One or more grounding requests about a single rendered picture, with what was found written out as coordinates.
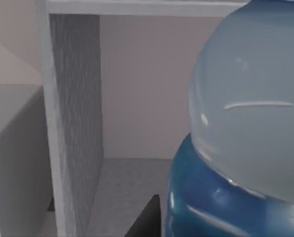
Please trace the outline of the clear bottle with blue label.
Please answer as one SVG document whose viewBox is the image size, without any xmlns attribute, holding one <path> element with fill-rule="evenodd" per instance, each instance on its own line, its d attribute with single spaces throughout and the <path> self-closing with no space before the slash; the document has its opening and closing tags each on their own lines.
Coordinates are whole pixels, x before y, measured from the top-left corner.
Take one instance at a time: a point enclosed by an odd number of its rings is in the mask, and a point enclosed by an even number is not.
<svg viewBox="0 0 294 237">
<path fill-rule="evenodd" d="M 294 237 L 294 0 L 250 0 L 194 64 L 165 237 Z"/>
</svg>

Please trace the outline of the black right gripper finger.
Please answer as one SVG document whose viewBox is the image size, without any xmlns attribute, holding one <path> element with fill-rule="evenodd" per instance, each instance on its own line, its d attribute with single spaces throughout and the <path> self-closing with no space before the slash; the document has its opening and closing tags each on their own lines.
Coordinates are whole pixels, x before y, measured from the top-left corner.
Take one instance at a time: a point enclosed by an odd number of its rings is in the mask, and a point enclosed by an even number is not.
<svg viewBox="0 0 294 237">
<path fill-rule="evenodd" d="M 160 237 L 160 196 L 153 195 L 124 237 Z"/>
</svg>

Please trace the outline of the grey open cabinet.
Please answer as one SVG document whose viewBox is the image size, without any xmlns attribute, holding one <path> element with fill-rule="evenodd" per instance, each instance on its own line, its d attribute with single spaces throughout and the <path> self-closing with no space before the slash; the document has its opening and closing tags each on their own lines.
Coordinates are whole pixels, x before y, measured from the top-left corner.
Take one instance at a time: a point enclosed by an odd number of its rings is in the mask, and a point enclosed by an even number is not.
<svg viewBox="0 0 294 237">
<path fill-rule="evenodd" d="M 225 17 L 249 0 L 35 0 L 56 237 L 85 237 L 103 163 L 100 16 Z"/>
</svg>

